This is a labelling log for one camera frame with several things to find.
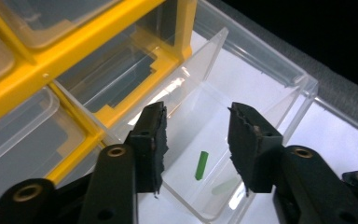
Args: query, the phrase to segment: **yellow drawer cabinet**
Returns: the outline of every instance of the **yellow drawer cabinet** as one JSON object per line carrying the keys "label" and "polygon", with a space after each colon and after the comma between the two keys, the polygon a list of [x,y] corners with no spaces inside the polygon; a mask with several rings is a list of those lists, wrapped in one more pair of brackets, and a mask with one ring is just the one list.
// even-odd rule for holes
{"label": "yellow drawer cabinet", "polygon": [[[30,177],[62,185],[76,178],[79,163],[93,161],[101,148],[115,143],[106,128],[192,54],[196,5],[196,0],[0,0],[0,195]],[[103,78],[93,73],[101,69],[110,73],[101,73]],[[134,76],[139,69],[141,79]],[[116,79],[122,81],[115,89],[130,86],[113,104],[88,108],[93,115],[57,86],[103,91],[106,80]]]}
{"label": "yellow drawer cabinet", "polygon": [[165,192],[201,222],[238,220],[254,195],[243,197],[230,161],[227,107],[252,106],[287,140],[316,92],[207,1],[0,0],[0,194],[28,177],[59,187],[90,172],[143,106],[164,101]]}

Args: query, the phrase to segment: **white surface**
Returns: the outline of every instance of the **white surface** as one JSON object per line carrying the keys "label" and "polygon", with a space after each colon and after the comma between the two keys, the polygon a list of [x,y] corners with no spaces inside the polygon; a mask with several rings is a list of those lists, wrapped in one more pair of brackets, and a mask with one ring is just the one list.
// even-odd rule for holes
{"label": "white surface", "polygon": [[[358,130],[316,103],[312,104],[287,145],[318,151],[338,176],[358,170]],[[166,193],[169,194],[163,190],[158,200],[150,195],[140,201],[140,223],[200,223],[186,210],[178,209],[165,199],[169,197]],[[279,223],[272,194],[255,196],[241,221],[244,223]]]}

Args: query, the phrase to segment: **green object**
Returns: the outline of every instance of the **green object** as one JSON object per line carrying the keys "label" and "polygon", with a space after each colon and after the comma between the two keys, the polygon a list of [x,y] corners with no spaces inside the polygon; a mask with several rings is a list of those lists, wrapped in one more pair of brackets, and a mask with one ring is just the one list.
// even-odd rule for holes
{"label": "green object", "polygon": [[208,160],[208,152],[201,151],[199,165],[197,166],[196,179],[201,180],[205,171],[206,161]]}

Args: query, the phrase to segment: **clear plastic drawer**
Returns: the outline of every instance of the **clear plastic drawer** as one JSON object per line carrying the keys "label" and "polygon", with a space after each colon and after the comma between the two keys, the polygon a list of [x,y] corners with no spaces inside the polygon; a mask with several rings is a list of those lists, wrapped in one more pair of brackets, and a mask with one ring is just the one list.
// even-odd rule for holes
{"label": "clear plastic drawer", "polygon": [[121,0],[0,0],[0,14],[32,48],[41,48]]}
{"label": "clear plastic drawer", "polygon": [[44,88],[0,118],[0,196],[25,179],[46,176],[85,134]]}

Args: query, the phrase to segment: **black background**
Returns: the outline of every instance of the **black background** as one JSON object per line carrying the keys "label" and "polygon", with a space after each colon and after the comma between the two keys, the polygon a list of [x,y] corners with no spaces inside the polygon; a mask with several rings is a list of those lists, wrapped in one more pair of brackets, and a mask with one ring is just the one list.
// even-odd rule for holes
{"label": "black background", "polygon": [[223,0],[358,85],[358,0]]}

